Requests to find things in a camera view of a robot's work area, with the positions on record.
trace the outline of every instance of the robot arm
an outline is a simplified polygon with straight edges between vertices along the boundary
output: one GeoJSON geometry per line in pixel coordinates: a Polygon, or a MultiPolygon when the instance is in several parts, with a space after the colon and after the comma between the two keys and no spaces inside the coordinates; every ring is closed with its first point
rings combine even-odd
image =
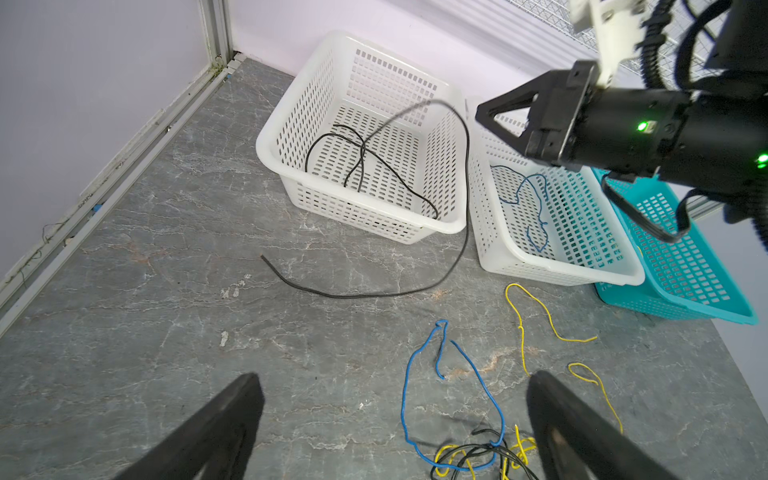
{"type": "MultiPolygon", "coordinates": [[[[589,4],[590,18],[605,18],[604,11],[595,13],[594,3],[589,4]]],[[[597,3],[615,7],[619,0],[597,3]]],[[[605,194],[659,240],[674,243],[684,236],[690,227],[685,204],[690,197],[704,195],[726,204],[728,223],[752,218],[768,249],[768,40],[763,29],[768,2],[717,0],[702,12],[680,44],[675,68],[679,91],[664,88],[654,55],[665,41],[661,31],[671,20],[673,3],[660,0],[653,14],[642,21],[646,35],[637,47],[643,51],[648,88],[608,87],[612,73],[605,75],[601,70],[615,72],[622,55],[601,54],[599,64],[577,61],[569,71],[549,71],[481,104],[475,118],[540,164],[609,170],[601,182],[605,194]],[[692,82],[690,56],[696,35],[726,11],[728,18],[706,65],[725,72],[692,82]],[[522,108],[530,110],[520,136],[495,121],[498,114],[522,108]],[[633,182],[656,175],[693,188],[680,202],[676,233],[652,223],[606,181],[633,182]]],[[[625,23],[626,18],[638,22],[643,18],[640,10],[622,12],[625,23]]],[[[627,37],[617,30],[596,30],[601,51],[611,35],[627,37]]],[[[614,46],[611,51],[620,50],[614,46]]]]}

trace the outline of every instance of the teal plastic basket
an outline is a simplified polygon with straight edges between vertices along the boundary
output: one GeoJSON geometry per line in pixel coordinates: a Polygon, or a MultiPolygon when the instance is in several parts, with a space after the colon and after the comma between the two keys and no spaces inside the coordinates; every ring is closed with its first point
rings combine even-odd
{"type": "MultiPolygon", "coordinates": [[[[600,180],[604,172],[594,170],[600,180]]],[[[610,185],[646,217],[676,231],[680,201],[666,183],[640,178],[634,184],[609,180],[610,185]]],[[[719,318],[754,325],[757,317],[746,297],[720,263],[694,224],[677,243],[651,237],[614,208],[627,235],[641,253],[645,281],[638,286],[596,283],[598,295],[611,305],[670,320],[719,318]]]]}

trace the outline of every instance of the blue wire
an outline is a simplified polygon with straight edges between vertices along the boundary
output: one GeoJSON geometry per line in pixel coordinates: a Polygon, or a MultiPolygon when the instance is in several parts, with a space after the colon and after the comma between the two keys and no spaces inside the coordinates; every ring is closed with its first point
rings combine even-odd
{"type": "Polygon", "coordinates": [[[513,174],[517,174],[517,175],[520,175],[521,177],[523,177],[523,181],[520,182],[520,185],[518,186],[518,189],[515,191],[515,198],[517,199],[517,201],[510,202],[508,200],[504,200],[501,197],[498,198],[499,200],[501,200],[505,204],[509,204],[509,205],[519,205],[520,204],[520,189],[523,188],[523,185],[525,185],[526,181],[531,185],[531,187],[533,187],[533,191],[536,194],[536,198],[538,198],[538,223],[539,223],[539,227],[541,228],[541,231],[544,232],[544,236],[545,236],[544,245],[541,248],[539,248],[538,245],[536,245],[536,243],[534,243],[533,239],[531,238],[531,226],[530,225],[525,228],[525,236],[528,238],[528,242],[531,245],[533,245],[533,247],[536,249],[537,252],[539,252],[539,253],[543,252],[544,249],[547,248],[547,245],[549,244],[549,234],[547,234],[547,230],[544,228],[544,225],[549,225],[549,222],[542,222],[541,221],[541,214],[544,211],[544,202],[541,200],[541,197],[538,194],[538,190],[536,190],[536,186],[531,181],[531,177],[542,177],[542,178],[544,178],[544,199],[548,202],[549,201],[549,192],[547,190],[547,177],[545,175],[542,175],[542,174],[530,174],[530,175],[528,175],[526,177],[524,174],[521,174],[518,171],[512,170],[510,167],[507,167],[506,165],[491,165],[491,168],[498,168],[498,167],[506,168],[507,170],[511,171],[513,174]]]}
{"type": "MultiPolygon", "coordinates": [[[[435,332],[437,332],[441,328],[442,328],[442,342],[440,343],[440,350],[438,352],[437,362],[435,362],[435,372],[437,372],[437,375],[441,379],[445,378],[440,373],[439,364],[440,364],[440,359],[442,358],[442,349],[443,349],[443,346],[445,345],[445,336],[448,329],[448,320],[439,320],[437,323],[435,323],[435,328],[433,328],[432,331],[429,333],[429,336],[427,337],[427,340],[424,342],[424,344],[421,345],[411,355],[411,358],[408,360],[408,366],[406,367],[406,380],[402,384],[402,405],[400,407],[400,422],[402,423],[402,430],[406,434],[406,443],[413,446],[413,448],[416,450],[416,454],[419,457],[421,457],[422,460],[429,463],[433,467],[450,468],[451,470],[459,470],[460,472],[469,472],[469,468],[466,468],[466,467],[458,467],[456,465],[433,462],[432,460],[427,458],[426,455],[424,455],[422,451],[419,450],[419,446],[408,437],[408,427],[406,426],[406,393],[408,392],[408,379],[411,375],[411,365],[413,364],[413,360],[416,358],[416,356],[420,354],[427,347],[429,340],[432,339],[432,336],[435,335],[435,332]]],[[[496,407],[496,411],[498,411],[498,416],[502,418],[502,429],[499,432],[498,440],[496,440],[495,442],[491,442],[491,445],[493,445],[494,447],[497,447],[502,443],[502,440],[504,438],[504,430],[506,429],[506,421],[504,420],[504,414],[502,413],[502,409],[501,407],[498,406],[498,403],[496,403],[496,400],[488,391],[488,387],[485,386],[485,382],[483,382],[483,379],[480,376],[480,372],[478,372],[477,367],[475,367],[475,364],[472,363],[472,361],[469,359],[467,354],[464,353],[464,350],[462,350],[461,347],[458,346],[458,343],[454,342],[453,340],[451,340],[451,343],[456,347],[458,352],[462,354],[462,356],[467,360],[467,362],[469,362],[469,365],[472,367],[472,370],[475,371],[475,375],[477,375],[478,380],[480,380],[480,385],[482,385],[483,390],[485,390],[485,394],[488,396],[488,398],[491,399],[491,402],[493,402],[494,407],[496,407]]],[[[495,461],[496,461],[496,454],[494,453],[493,456],[491,457],[491,460],[488,463],[485,463],[477,467],[472,467],[472,469],[475,470],[476,472],[479,472],[493,465],[495,461]]]]}
{"type": "Polygon", "coordinates": [[[448,320],[438,320],[435,322],[435,328],[442,325],[442,342],[440,342],[440,350],[437,352],[437,361],[435,362],[435,373],[437,373],[437,376],[441,380],[445,380],[445,377],[440,373],[439,367],[440,367],[440,360],[442,359],[442,349],[445,346],[445,330],[448,328],[448,320]]]}

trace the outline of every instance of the gray marble floor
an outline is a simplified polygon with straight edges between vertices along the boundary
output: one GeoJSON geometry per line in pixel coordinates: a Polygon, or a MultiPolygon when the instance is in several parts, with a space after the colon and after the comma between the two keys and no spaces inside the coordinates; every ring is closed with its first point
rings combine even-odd
{"type": "MultiPolygon", "coordinates": [[[[530,428],[510,279],[480,268],[474,241],[439,290],[395,299],[302,293],[258,259],[338,292],[405,289],[442,275],[462,239],[404,246],[290,204],[253,148],[290,81],[246,61],[0,339],[1,477],[110,478],[254,371],[266,407],[248,478],[425,478],[400,398],[410,353],[441,318],[508,424],[530,428]]],[[[515,290],[530,370],[558,375],[613,422],[599,389],[565,370],[587,363],[626,435],[681,478],[768,478],[768,425],[711,322],[607,306],[592,286],[523,284],[562,334],[599,336],[557,340],[515,290]]],[[[497,425],[455,350],[437,380],[436,347],[413,368],[412,435],[436,445],[497,425]]]]}

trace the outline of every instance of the white bracket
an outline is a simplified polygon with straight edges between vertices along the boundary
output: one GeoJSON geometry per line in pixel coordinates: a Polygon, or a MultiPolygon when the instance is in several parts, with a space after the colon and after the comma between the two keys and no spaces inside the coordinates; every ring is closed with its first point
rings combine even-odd
{"type": "Polygon", "coordinates": [[[642,23],[650,17],[645,0],[569,0],[574,33],[594,27],[598,41],[598,86],[609,87],[628,58],[637,57],[635,45],[645,35],[642,23]]]}

